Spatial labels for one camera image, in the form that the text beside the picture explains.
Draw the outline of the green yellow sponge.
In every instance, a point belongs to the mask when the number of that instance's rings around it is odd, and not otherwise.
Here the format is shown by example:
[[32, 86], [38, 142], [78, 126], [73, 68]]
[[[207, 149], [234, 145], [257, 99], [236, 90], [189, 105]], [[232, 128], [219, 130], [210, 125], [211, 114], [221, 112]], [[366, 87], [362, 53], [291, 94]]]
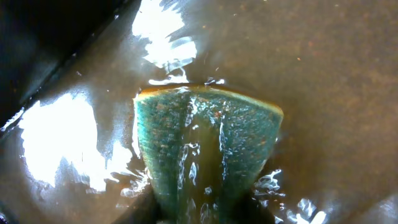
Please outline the green yellow sponge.
[[273, 221], [251, 189], [284, 118], [278, 106], [223, 88], [165, 86], [138, 94], [134, 114], [161, 221]]

